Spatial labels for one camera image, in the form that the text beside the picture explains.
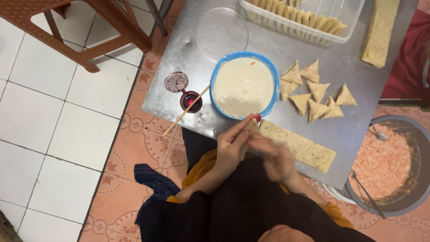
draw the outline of gray pot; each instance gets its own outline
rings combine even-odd
[[[383,198],[383,201],[376,201],[378,206],[387,217],[394,217],[406,214],[421,203],[430,194],[430,134],[416,121],[398,115],[387,115],[378,117],[370,122],[369,126],[382,124],[393,128],[395,132],[403,134],[408,141],[409,147],[414,149],[411,153],[411,171],[406,179],[404,188],[410,193],[397,192],[395,195]],[[345,184],[352,199],[363,209],[378,214],[369,202],[364,202],[358,198],[351,188],[349,179]]]

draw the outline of person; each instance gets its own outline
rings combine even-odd
[[[187,176],[175,196],[142,210],[142,241],[373,241],[303,180],[286,146],[243,131],[257,117],[250,114],[218,142],[182,128]],[[244,144],[265,158],[238,164]]]

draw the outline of mustard yellow sleeve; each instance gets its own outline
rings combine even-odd
[[[338,206],[329,202],[329,204],[323,209],[339,226],[355,229],[354,225],[352,225],[352,223],[343,216]]]
[[[166,201],[168,201],[168,202],[174,202],[174,203],[183,203],[179,199],[177,199],[175,196],[168,197]]]

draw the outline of orange plastic stool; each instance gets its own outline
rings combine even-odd
[[[100,71],[97,66],[88,62],[97,56],[118,49],[129,43],[135,44],[141,51],[148,52],[152,47],[151,39],[140,29],[129,0],[124,0],[127,12],[115,0],[82,0],[90,5],[100,16],[112,25],[120,36],[104,43],[77,52],[63,43],[59,33],[55,33],[50,10],[63,12],[73,0],[0,0],[0,17],[42,41],[61,54],[83,66],[89,72]],[[31,17],[45,13],[53,35],[31,22]]]

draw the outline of metal tabletop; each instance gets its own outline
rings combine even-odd
[[[329,96],[336,98],[344,83],[358,106],[343,106],[343,118],[328,118],[307,123],[307,114],[300,116],[289,100],[278,101],[275,109],[264,119],[306,137],[336,152],[336,157],[325,174],[302,162],[296,162],[297,170],[306,176],[342,189],[352,168],[379,97],[388,79],[406,30],[418,5],[418,0],[400,3],[390,41],[387,63],[382,69],[360,60],[367,35],[373,1],[367,0],[351,39],[323,48],[284,36],[261,25],[246,21],[249,28],[249,44],[246,50],[261,53],[283,73],[296,59],[301,67],[319,58],[320,83],[331,83],[321,103]],[[186,91],[202,92],[210,83],[216,62],[207,59],[196,43],[196,30],[200,18],[208,10],[227,7],[238,10],[237,0],[187,0],[170,37],[161,63],[142,105],[142,111],[174,122],[183,110],[179,99],[182,93],[171,93],[164,87],[169,73],[182,71],[189,84]],[[306,84],[294,95],[306,94]],[[237,121],[219,113],[212,105],[209,91],[203,96],[203,106],[197,113],[185,114],[178,124],[187,129],[216,139]]]

